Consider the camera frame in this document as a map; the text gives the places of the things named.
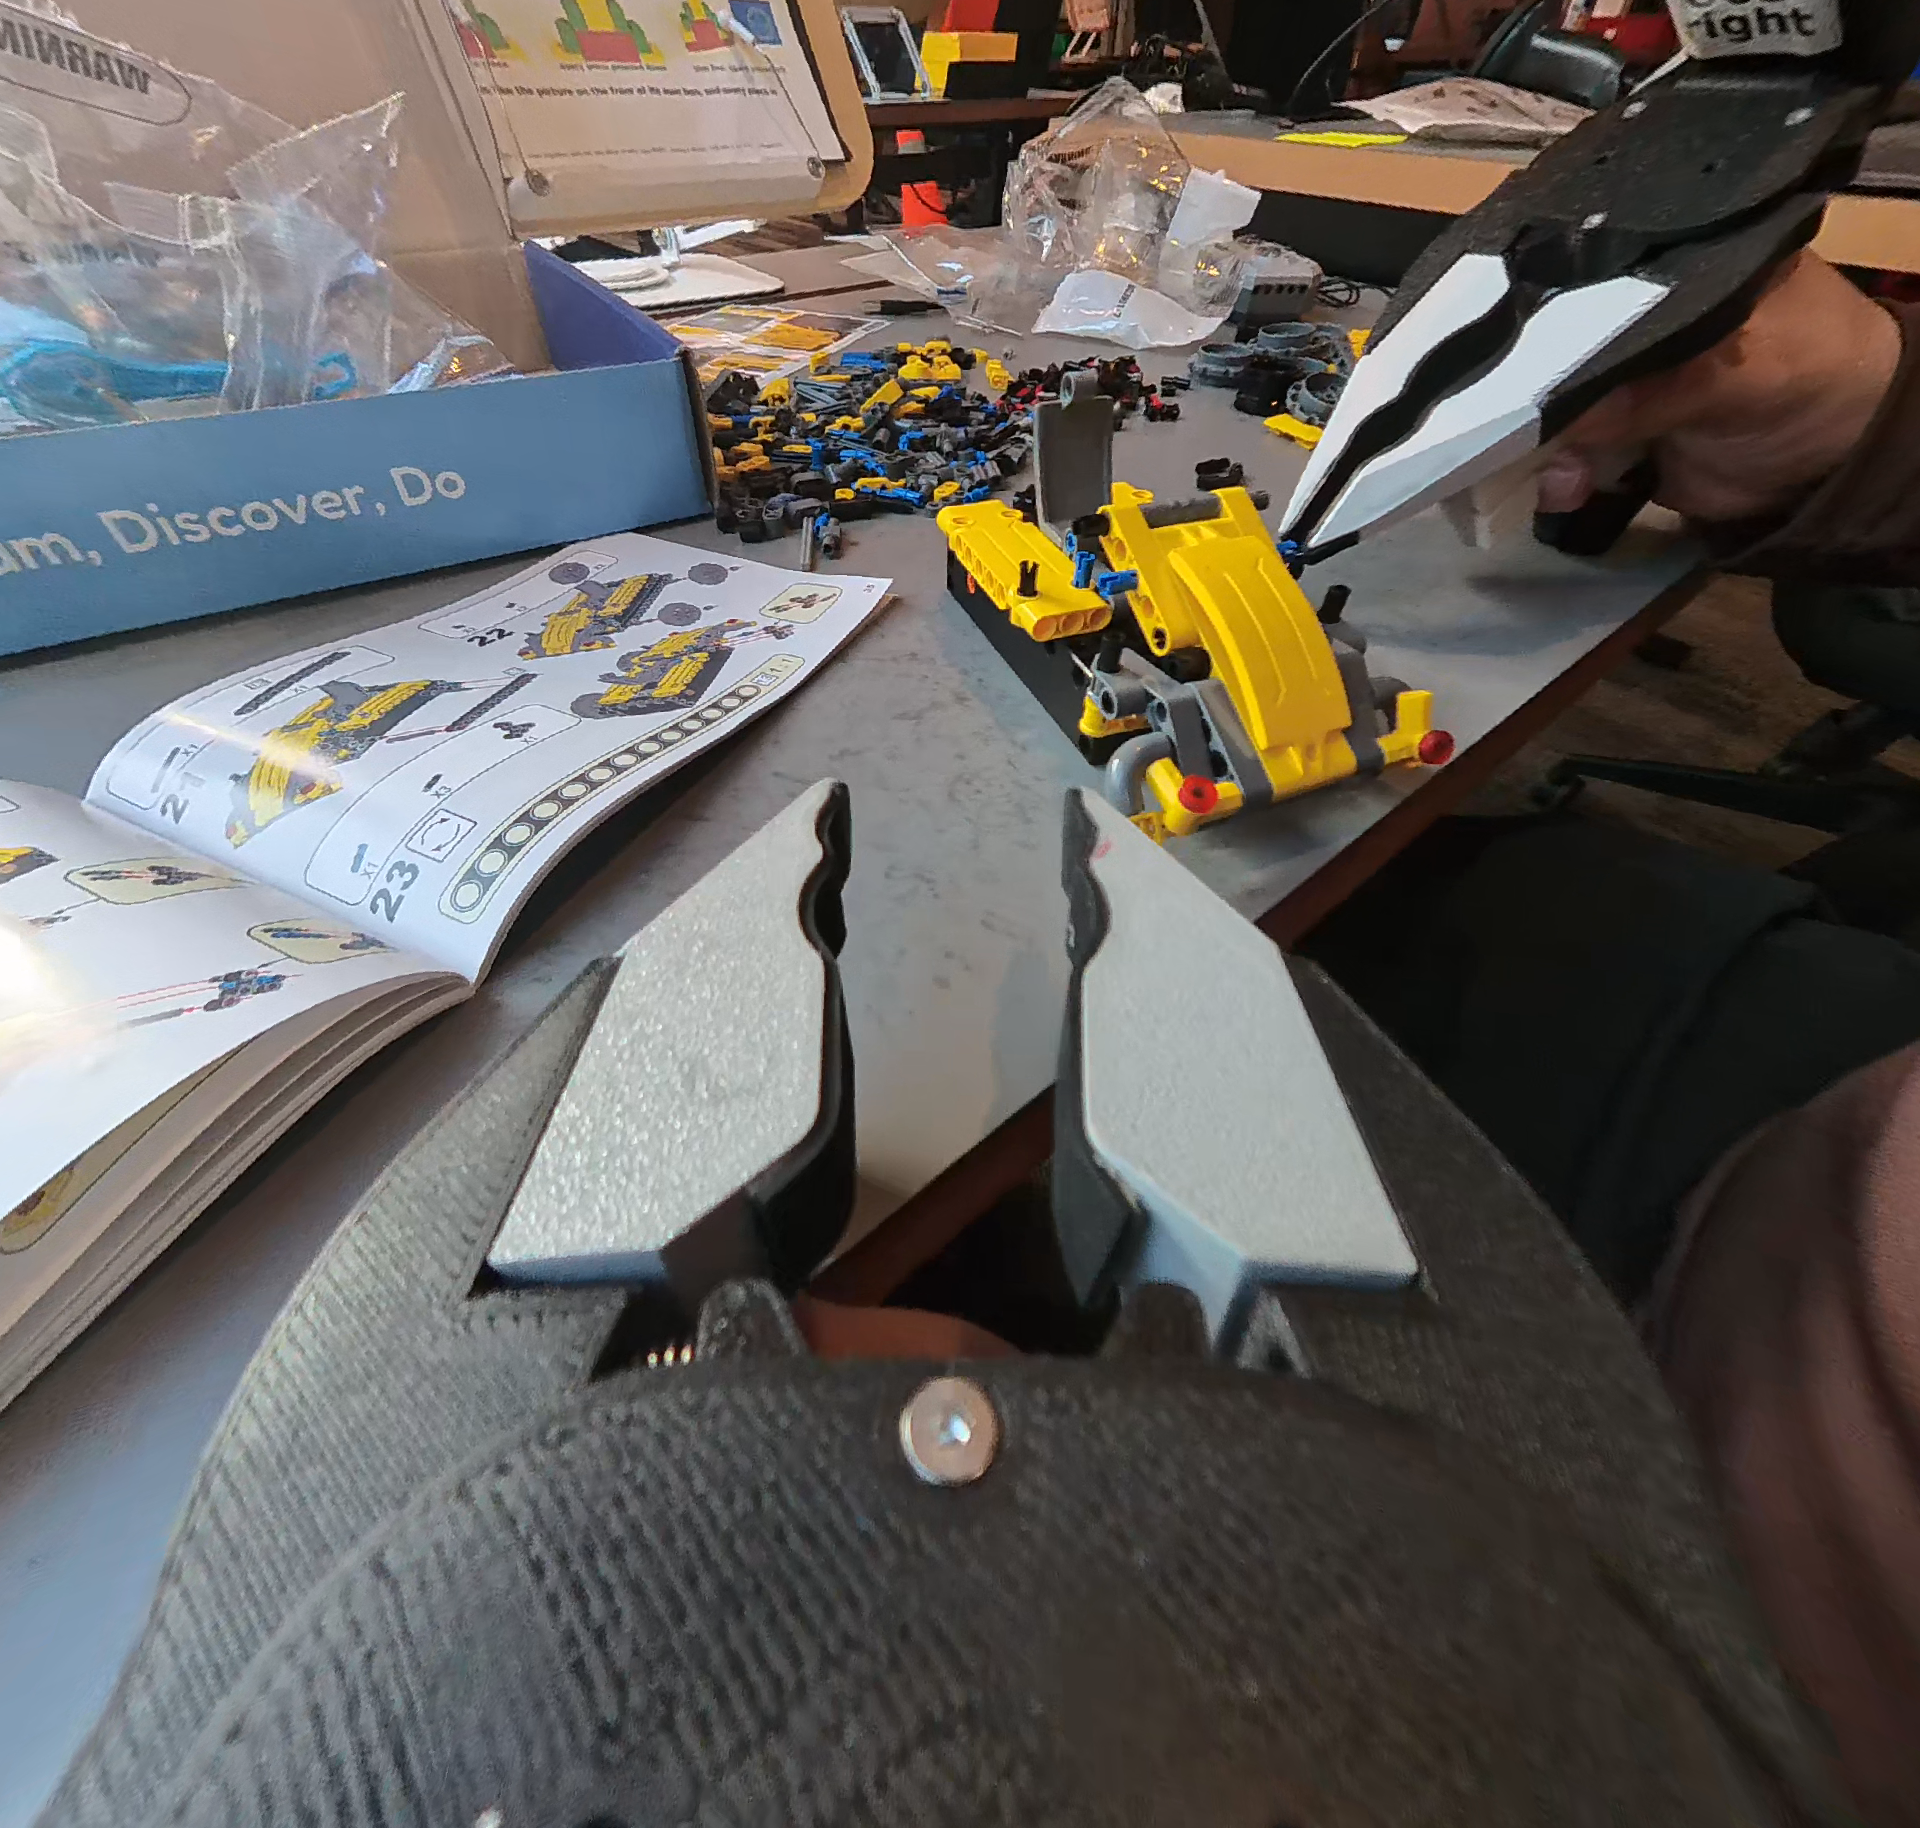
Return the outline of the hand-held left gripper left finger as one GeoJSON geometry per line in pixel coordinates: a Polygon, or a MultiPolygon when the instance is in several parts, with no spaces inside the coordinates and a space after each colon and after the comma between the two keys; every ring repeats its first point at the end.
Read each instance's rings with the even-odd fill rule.
{"type": "Polygon", "coordinates": [[[492,1237],[516,1285],[803,1285],[855,1203],[847,784],[809,784],[621,951],[492,1237]]]}

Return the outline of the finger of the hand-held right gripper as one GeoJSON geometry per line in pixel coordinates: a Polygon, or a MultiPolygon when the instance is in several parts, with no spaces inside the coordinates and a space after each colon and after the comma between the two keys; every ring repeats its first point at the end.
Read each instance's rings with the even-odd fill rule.
{"type": "Polygon", "coordinates": [[[1514,330],[1514,281],[1500,252],[1445,257],[1427,282],[1405,281],[1288,500],[1283,544],[1349,544],[1424,507],[1445,472],[1419,463],[1415,432],[1514,330]]]}
{"type": "Polygon", "coordinates": [[[1512,281],[1512,338],[1412,437],[1419,463],[1445,472],[1424,507],[1528,454],[1542,437],[1546,399],[1669,291],[1667,282],[1636,275],[1549,291],[1512,281]]]}

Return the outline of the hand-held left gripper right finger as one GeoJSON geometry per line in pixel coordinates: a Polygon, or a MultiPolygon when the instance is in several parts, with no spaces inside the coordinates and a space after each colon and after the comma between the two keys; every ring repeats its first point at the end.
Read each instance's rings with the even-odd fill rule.
{"type": "Polygon", "coordinates": [[[1062,813],[1066,987],[1050,1167],[1076,1302],[1401,1291],[1419,1261],[1283,951],[1094,792],[1062,813]]]}

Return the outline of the yellow toy vehicle model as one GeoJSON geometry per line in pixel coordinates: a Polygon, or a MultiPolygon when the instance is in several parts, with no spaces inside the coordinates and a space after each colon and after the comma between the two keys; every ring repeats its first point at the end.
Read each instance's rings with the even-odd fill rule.
{"type": "Polygon", "coordinates": [[[1345,592],[1309,603],[1243,485],[1161,500],[1118,480],[1102,375],[1050,382],[1031,502],[938,514],[946,592],[1133,827],[1166,843],[1452,759],[1432,692],[1371,670],[1345,592]]]}

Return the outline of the pile of small building parts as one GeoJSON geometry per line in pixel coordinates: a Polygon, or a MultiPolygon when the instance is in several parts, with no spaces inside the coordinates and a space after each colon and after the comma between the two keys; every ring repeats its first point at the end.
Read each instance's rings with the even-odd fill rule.
{"type": "Polygon", "coordinates": [[[1011,373],[945,338],[824,358],[800,375],[722,363],[707,380],[713,521],[762,544],[878,514],[938,514],[1010,500],[1035,521],[1032,417],[1066,365],[1011,373]]]}

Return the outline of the grey desk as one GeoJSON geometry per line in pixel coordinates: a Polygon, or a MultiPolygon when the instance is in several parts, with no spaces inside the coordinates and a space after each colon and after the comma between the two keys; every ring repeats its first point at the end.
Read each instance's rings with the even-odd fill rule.
{"type": "MultiPolygon", "coordinates": [[[[1044,1151],[1064,980],[1061,815],[1079,756],[945,592],[931,522],[853,530],[893,582],[853,645],[749,730],[589,839],[489,983],[327,1096],[2,1424],[2,1819],[31,1823],[132,1648],[195,1464],[262,1336],[369,1178],[587,961],[805,784],[850,787],[847,994],[860,1193],[848,1238],[922,1263],[1044,1151]]],[[[1602,559],[1528,521],[1432,511],[1313,572],[1376,664],[1434,691],[1451,765],[1195,839],[1194,871],[1283,939],[1309,927],[1681,604],[1692,551],[1646,517],[1602,559]]]]}

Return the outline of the pile of yellow beams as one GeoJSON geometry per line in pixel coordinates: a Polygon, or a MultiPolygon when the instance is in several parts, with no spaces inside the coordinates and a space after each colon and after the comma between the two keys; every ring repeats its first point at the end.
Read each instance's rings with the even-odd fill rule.
{"type": "Polygon", "coordinates": [[[1347,328],[1340,334],[1331,328],[1318,330],[1301,354],[1286,361],[1283,394],[1277,411],[1265,417],[1265,427],[1302,447],[1313,447],[1371,334],[1371,328],[1347,328]]]}

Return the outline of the group of grey toothed wheels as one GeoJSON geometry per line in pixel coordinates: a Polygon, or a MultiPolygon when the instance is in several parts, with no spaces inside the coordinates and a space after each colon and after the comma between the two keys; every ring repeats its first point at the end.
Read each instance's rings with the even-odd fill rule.
{"type": "Polygon", "coordinates": [[[1186,375],[1194,385],[1231,391],[1243,413],[1325,429],[1354,365],[1345,330],[1295,322],[1260,328],[1251,341],[1202,346],[1186,375]]]}

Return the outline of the grey motor block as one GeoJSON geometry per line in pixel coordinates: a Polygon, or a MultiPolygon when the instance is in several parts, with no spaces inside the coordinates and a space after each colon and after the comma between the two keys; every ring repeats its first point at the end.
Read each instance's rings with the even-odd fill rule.
{"type": "Polygon", "coordinates": [[[1320,301],[1325,271],[1318,261],[1268,245],[1243,245],[1237,249],[1238,278],[1227,322],[1234,328],[1267,328],[1307,317],[1320,301]]]}

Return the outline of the crumpled clear plastic bag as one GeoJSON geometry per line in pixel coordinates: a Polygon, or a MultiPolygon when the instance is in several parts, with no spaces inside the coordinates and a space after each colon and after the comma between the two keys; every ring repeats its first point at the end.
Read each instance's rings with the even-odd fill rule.
{"type": "Polygon", "coordinates": [[[1110,79],[1004,175],[988,231],[889,231],[915,289],[997,334],[1059,334],[1129,350],[1183,348],[1220,328],[1245,289],[1298,275],[1245,235],[1253,188],[1194,168],[1164,114],[1110,79]]]}

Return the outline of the black monitor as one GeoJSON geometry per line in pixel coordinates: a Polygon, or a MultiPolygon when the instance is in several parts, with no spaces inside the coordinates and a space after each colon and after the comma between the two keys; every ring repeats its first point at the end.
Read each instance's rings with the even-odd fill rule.
{"type": "Polygon", "coordinates": [[[1139,39],[1211,46],[1230,82],[1282,116],[1337,108],[1371,0],[1157,0],[1139,39]]]}

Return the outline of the black office chair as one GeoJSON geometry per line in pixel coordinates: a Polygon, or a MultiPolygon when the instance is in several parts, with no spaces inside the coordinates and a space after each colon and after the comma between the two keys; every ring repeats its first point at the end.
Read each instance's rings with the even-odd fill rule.
{"type": "Polygon", "coordinates": [[[1528,797],[1633,792],[1832,840],[1915,833],[1913,587],[1769,582],[1761,653],[1729,715],[1655,756],[1556,756],[1528,797]]]}

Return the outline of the sticker sheet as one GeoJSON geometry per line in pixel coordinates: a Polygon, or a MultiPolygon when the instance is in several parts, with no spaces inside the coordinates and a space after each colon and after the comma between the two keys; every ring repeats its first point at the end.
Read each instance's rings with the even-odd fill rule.
{"type": "Polygon", "coordinates": [[[668,315],[659,328],[704,380],[725,373],[795,375],[848,350],[865,352],[887,320],[795,305],[718,305],[668,315]]]}

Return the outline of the blue cardboard box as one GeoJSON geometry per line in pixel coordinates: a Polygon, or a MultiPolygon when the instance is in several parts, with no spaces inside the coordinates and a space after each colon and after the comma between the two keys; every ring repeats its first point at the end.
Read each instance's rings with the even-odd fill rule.
{"type": "Polygon", "coordinates": [[[377,231],[508,375],[5,440],[5,653],[692,518],[686,350],[542,235],[807,214],[872,142],[834,0],[5,0],[5,95],[68,93],[165,188],[190,79],[299,132],[398,97],[377,231]]]}

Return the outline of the clear plastic bag with parts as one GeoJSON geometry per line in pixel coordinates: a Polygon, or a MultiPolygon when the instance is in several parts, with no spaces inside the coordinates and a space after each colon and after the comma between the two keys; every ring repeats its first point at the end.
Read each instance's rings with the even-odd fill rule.
{"type": "Polygon", "coordinates": [[[439,391],[503,352],[384,260],[402,97],[296,128],[2,0],[2,432],[439,391]]]}

